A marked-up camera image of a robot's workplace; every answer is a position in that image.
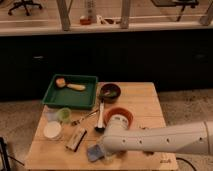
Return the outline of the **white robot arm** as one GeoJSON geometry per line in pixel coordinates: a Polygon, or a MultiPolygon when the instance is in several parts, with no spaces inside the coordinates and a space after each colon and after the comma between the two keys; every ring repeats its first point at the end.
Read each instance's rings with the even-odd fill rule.
{"type": "Polygon", "coordinates": [[[106,153],[120,151],[213,155],[213,121],[130,130],[125,116],[112,116],[101,139],[106,153]]]}

